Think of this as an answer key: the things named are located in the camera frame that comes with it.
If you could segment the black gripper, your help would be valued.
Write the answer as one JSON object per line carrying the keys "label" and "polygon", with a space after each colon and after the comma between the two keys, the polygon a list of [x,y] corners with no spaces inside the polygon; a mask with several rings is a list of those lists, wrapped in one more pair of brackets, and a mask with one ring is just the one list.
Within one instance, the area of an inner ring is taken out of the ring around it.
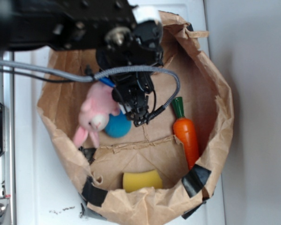
{"label": "black gripper", "polygon": [[[96,52],[101,70],[125,66],[159,66],[163,60],[161,40],[163,28],[160,22],[146,21],[133,31],[117,28],[107,36],[109,46]],[[110,75],[115,84],[112,96],[125,103],[126,117],[135,127],[147,122],[148,95],[154,90],[151,72],[122,72]]]}

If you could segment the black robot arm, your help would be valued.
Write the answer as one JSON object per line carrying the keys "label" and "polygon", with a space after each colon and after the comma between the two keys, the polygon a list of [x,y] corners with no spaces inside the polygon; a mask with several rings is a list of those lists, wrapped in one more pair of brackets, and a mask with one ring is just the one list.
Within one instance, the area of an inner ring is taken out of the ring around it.
{"label": "black robot arm", "polygon": [[86,69],[85,82],[113,88],[115,100],[135,126],[164,109],[148,111],[151,74],[162,64],[162,22],[154,7],[126,0],[0,0],[0,53],[49,47],[96,50],[101,72]]}

